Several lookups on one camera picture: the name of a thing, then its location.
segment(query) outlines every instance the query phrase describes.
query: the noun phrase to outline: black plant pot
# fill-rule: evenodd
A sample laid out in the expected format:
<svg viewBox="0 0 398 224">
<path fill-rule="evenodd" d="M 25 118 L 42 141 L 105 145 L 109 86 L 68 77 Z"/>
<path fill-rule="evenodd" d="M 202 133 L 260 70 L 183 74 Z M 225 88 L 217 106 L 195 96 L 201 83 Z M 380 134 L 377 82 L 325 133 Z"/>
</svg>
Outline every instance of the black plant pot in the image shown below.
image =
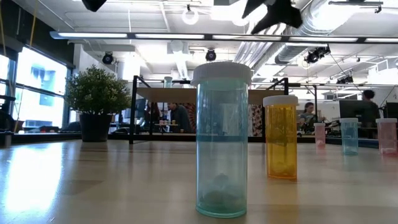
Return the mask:
<svg viewBox="0 0 398 224">
<path fill-rule="evenodd" d="M 111 115 L 80 115 L 81 139 L 83 142 L 105 142 L 111 124 Z"/>
</svg>

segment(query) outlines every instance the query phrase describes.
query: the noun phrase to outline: green plant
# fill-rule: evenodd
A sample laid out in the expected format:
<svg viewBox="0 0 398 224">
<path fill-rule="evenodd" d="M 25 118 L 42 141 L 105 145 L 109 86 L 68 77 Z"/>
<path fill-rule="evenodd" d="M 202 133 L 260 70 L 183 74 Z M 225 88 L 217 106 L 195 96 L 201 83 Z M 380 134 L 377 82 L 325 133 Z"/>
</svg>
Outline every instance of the green plant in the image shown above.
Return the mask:
<svg viewBox="0 0 398 224">
<path fill-rule="evenodd" d="M 76 111 L 86 114 L 115 114 L 130 107 L 127 81 L 92 65 L 67 78 L 65 100 Z"/>
</svg>

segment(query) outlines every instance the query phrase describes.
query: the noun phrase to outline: ceiling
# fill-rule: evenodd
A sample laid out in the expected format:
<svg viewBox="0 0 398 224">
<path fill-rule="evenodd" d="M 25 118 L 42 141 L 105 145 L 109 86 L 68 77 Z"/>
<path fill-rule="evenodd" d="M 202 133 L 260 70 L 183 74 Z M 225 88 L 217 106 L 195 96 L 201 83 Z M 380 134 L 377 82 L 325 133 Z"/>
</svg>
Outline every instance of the ceiling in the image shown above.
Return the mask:
<svg viewBox="0 0 398 224">
<path fill-rule="evenodd" d="M 25 10 L 33 13 L 36 0 L 14 0 Z M 218 33 L 218 34 L 243 34 L 248 31 L 248 25 L 236 26 L 231 20 L 239 19 L 240 13 L 228 15 L 228 21 L 213 20 L 210 14 L 223 13 L 224 8 L 213 6 L 213 0 L 191 1 L 191 7 L 199 12 L 199 20 L 194 25 L 188 25 L 182 20 L 182 12 L 186 8 L 186 1 L 138 1 L 112 0 L 107 2 L 98 12 L 89 12 L 81 1 L 74 0 L 38 0 L 37 17 L 58 31 L 80 32 L 176 32 L 176 33 Z M 309 0 L 296 0 L 296 7 L 301 8 Z M 324 22 L 330 22 L 338 15 L 330 15 Z M 332 35 L 398 35 L 398 4 L 387 5 L 379 14 L 374 13 L 374 8 L 360 9 L 351 16 L 342 26 L 334 30 Z M 167 54 L 167 41 L 146 40 L 97 40 L 90 41 L 93 47 L 91 54 L 101 58 L 104 52 L 98 50 L 105 45 L 135 46 L 141 57 L 146 61 L 150 70 L 148 74 L 164 73 L 176 70 L 175 62 Z M 205 63 L 207 49 L 215 49 L 218 60 L 233 60 L 239 50 L 239 42 L 200 42 L 190 41 L 190 57 L 187 68 L 194 69 Z M 302 67 L 302 58 L 297 57 L 292 65 L 283 68 L 280 72 L 273 73 L 278 76 L 288 76 L 294 80 L 304 82 L 305 77 L 311 77 L 315 82 L 326 82 L 332 75 L 339 74 L 341 70 L 355 67 L 361 63 L 375 65 L 383 56 L 398 55 L 398 45 L 354 45 L 331 44 L 332 55 L 320 60 L 317 64 L 306 69 Z M 120 60 L 128 52 L 115 54 Z M 366 77 L 365 69 L 355 71 L 358 78 Z"/>
</svg>

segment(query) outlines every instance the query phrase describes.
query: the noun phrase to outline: computer monitor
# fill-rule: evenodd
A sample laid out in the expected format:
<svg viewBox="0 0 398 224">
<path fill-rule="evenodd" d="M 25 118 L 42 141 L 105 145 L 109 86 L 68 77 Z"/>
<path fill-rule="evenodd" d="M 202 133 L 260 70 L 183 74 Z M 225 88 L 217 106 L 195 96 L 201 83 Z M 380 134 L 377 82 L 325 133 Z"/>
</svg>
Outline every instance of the computer monitor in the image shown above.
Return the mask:
<svg viewBox="0 0 398 224">
<path fill-rule="evenodd" d="M 136 100 L 136 118 L 143 118 L 146 107 L 146 99 L 138 99 Z M 128 108 L 124 112 L 124 118 L 131 118 L 131 109 Z"/>
<path fill-rule="evenodd" d="M 364 100 L 340 100 L 340 118 L 358 118 L 359 122 L 376 122 L 379 118 L 377 106 Z"/>
<path fill-rule="evenodd" d="M 398 119 L 398 103 L 386 103 L 383 110 L 385 118 L 397 118 Z"/>
</svg>

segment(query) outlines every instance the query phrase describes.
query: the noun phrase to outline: potted plant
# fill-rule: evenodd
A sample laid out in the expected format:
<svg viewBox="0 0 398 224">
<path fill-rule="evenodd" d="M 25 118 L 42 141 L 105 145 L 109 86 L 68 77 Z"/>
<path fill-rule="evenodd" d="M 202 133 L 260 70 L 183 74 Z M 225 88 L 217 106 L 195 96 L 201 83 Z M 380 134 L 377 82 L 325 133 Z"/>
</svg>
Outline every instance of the potted plant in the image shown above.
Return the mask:
<svg viewBox="0 0 398 224">
<path fill-rule="evenodd" d="M 129 108 L 131 97 L 127 81 L 92 65 L 67 78 L 65 100 L 80 113 L 82 140 L 103 142 L 112 115 Z"/>
</svg>

